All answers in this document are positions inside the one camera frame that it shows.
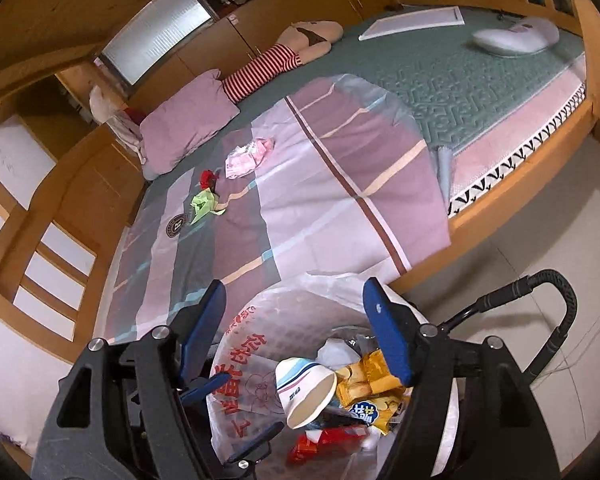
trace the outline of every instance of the blanket logo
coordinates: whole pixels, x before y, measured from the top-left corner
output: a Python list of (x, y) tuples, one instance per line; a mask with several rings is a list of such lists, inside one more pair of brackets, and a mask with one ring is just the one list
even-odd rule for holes
[(171, 220), (169, 220), (169, 223), (167, 224), (167, 236), (169, 238), (173, 238), (175, 235), (177, 235), (181, 231), (182, 226), (186, 221), (187, 215), (185, 214), (179, 214), (174, 216)]

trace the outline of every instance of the pink pillow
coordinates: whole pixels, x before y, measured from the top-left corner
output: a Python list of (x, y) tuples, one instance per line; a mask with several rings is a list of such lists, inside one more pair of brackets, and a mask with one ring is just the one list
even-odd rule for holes
[(224, 93), (219, 75), (217, 69), (200, 74), (140, 124), (146, 163), (155, 173), (169, 173), (240, 113)]

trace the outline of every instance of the metal screw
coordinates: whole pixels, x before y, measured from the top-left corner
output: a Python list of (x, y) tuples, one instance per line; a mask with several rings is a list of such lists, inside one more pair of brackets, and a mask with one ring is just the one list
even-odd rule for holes
[(103, 338), (97, 337), (96, 339), (92, 339), (91, 341), (89, 341), (87, 348), (92, 352), (97, 352), (104, 346), (104, 343), (105, 341)]
[(496, 335), (490, 335), (487, 338), (487, 345), (494, 350), (500, 350), (504, 346), (504, 342)]
[(151, 337), (154, 339), (165, 339), (171, 333), (171, 329), (168, 326), (161, 325), (151, 330)]
[(438, 335), (438, 327), (431, 323), (425, 323), (420, 326), (420, 333), (424, 337), (435, 337)]

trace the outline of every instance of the striped blanket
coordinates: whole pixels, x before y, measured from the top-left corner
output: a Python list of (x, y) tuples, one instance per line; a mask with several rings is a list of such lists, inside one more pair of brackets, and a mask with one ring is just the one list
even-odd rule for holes
[[(272, 138), (272, 153), (247, 176), (221, 174), (225, 213), (190, 224), (200, 173), (224, 168), (232, 149), (256, 137)], [(123, 249), (109, 340), (170, 322), (214, 278), (226, 285), (225, 330), (283, 278), (317, 270), (388, 283), (450, 243), (429, 150), (409, 109), (352, 75), (315, 79), (281, 99), (145, 202)]]

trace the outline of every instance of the black and white patterned trim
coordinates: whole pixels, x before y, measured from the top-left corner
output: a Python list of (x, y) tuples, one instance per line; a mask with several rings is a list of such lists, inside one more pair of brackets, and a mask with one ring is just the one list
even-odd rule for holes
[(503, 180), (509, 173), (512, 173), (513, 170), (522, 164), (528, 156), (535, 152), (543, 142), (551, 137), (558, 127), (566, 121), (581, 102), (584, 101), (585, 87), (585, 84), (582, 83), (553, 119), (548, 121), (545, 126), (520, 144), (513, 153), (510, 153), (494, 168), (488, 171), (484, 177), (479, 178), (465, 190), (456, 194), (449, 204), (449, 218), (453, 218), (463, 209), (478, 200), (482, 195), (493, 189), (497, 183)]

